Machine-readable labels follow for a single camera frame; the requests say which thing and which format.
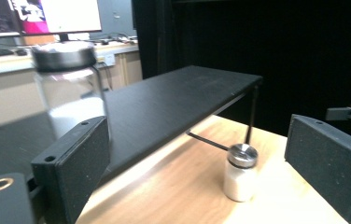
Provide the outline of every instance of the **wooden table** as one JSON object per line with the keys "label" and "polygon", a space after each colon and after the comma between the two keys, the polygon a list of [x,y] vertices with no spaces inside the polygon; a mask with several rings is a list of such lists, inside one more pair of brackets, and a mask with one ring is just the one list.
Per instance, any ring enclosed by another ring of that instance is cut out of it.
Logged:
{"label": "wooden table", "polygon": [[[211,116],[192,131],[231,146],[246,126]],[[226,151],[183,134],[96,190],[77,223],[346,223],[285,162],[286,143],[253,130],[259,184],[250,202],[237,203],[222,191]]]}

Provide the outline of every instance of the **jar lid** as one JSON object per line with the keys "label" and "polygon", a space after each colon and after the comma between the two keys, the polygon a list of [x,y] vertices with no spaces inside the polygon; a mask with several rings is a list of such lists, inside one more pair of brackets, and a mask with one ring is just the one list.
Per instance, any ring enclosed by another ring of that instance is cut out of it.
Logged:
{"label": "jar lid", "polygon": [[85,41],[65,41],[32,47],[38,72],[62,72],[96,64],[94,45]]}
{"label": "jar lid", "polygon": [[228,161],[240,168],[250,168],[257,164],[258,151],[248,144],[236,144],[228,150]]}

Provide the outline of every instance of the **black backdrop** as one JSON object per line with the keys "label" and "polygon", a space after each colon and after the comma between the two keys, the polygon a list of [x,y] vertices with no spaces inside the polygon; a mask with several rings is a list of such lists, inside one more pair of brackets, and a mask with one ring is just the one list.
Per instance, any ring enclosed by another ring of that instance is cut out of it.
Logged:
{"label": "black backdrop", "polygon": [[[144,78],[189,64],[261,75],[256,126],[283,135],[293,113],[351,104],[351,1],[133,2]],[[246,122],[249,104],[220,116]]]}

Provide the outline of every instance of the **small glass vial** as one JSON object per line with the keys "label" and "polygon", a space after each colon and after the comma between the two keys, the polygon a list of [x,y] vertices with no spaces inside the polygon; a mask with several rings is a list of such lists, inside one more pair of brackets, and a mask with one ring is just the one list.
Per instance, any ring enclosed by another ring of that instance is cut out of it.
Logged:
{"label": "small glass vial", "polygon": [[247,144],[237,144],[228,150],[225,165],[224,193],[237,202],[247,202],[255,193],[258,152]]}
{"label": "small glass vial", "polygon": [[56,139],[81,121],[107,115],[92,43],[53,43],[32,53],[35,83]]}

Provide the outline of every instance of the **metal lid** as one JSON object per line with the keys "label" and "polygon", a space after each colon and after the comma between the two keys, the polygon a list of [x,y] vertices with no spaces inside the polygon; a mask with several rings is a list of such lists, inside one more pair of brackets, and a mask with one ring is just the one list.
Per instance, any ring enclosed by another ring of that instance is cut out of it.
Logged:
{"label": "metal lid", "polygon": [[32,47],[38,72],[62,72],[96,64],[94,45],[84,41],[66,41]]}
{"label": "metal lid", "polygon": [[228,161],[239,168],[250,168],[257,164],[258,151],[247,144],[237,144],[228,150]]}

